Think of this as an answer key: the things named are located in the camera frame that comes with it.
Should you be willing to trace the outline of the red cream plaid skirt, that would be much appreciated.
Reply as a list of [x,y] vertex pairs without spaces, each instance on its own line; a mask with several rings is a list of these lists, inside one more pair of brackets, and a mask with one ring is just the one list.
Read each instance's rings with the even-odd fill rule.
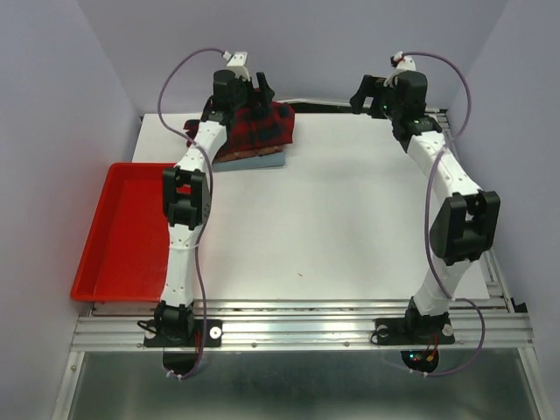
[[253,150],[226,150],[224,147],[220,148],[214,157],[215,163],[232,162],[246,158],[262,157],[282,152],[284,147],[282,145],[268,146],[257,148]]

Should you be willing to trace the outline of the red navy plaid skirt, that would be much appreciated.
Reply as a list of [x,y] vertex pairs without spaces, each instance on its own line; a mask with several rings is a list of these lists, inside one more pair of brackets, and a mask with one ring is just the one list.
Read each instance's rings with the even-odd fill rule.
[[220,147],[226,150],[253,150],[262,147],[292,144],[295,112],[291,105],[272,102],[271,111],[258,116],[256,109],[240,109],[227,141]]

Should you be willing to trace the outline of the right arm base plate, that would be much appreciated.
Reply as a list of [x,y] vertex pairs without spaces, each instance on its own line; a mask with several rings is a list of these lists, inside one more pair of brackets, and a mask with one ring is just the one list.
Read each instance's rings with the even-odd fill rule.
[[445,335],[443,326],[431,321],[425,324],[409,322],[405,318],[377,318],[374,321],[370,341],[385,347],[454,344],[456,342],[454,335]]

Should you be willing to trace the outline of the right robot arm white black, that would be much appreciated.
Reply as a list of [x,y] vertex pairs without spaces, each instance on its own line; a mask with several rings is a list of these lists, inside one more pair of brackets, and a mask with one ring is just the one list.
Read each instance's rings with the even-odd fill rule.
[[366,75],[349,101],[355,114],[372,101],[368,115],[390,121],[395,140],[428,179],[426,197],[440,202],[435,217],[424,217],[426,276],[402,317],[375,320],[372,341],[380,346],[453,343],[450,302],[465,273],[492,247],[501,207],[497,192],[466,174],[427,114],[427,87],[426,76],[412,70],[392,78]]

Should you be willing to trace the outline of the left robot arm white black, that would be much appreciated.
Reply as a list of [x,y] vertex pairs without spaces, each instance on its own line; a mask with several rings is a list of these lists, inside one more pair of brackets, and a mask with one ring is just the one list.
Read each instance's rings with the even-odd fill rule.
[[193,281],[197,247],[212,205],[212,161],[228,139],[241,109],[267,109],[275,96],[265,73],[257,85],[231,70],[213,74],[213,94],[206,102],[196,136],[185,155],[163,170],[163,213],[167,220],[169,251],[164,288],[154,311],[158,337],[184,345],[193,340]]

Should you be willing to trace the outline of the light blue denim skirt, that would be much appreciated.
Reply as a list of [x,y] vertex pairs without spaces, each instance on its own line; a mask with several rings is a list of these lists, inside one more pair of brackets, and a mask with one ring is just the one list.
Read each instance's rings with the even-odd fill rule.
[[285,165],[286,155],[283,151],[269,155],[246,157],[227,162],[216,162],[213,164],[215,172],[236,172],[277,168]]

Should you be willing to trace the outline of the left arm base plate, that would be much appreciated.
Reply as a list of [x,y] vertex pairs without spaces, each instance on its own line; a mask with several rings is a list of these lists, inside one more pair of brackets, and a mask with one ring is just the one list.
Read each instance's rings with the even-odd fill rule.
[[136,325],[143,330],[143,346],[148,348],[197,348],[201,346],[216,348],[221,346],[222,321],[208,319],[203,326],[203,319],[194,320],[193,333],[190,337],[164,335],[156,332],[155,321],[139,320]]

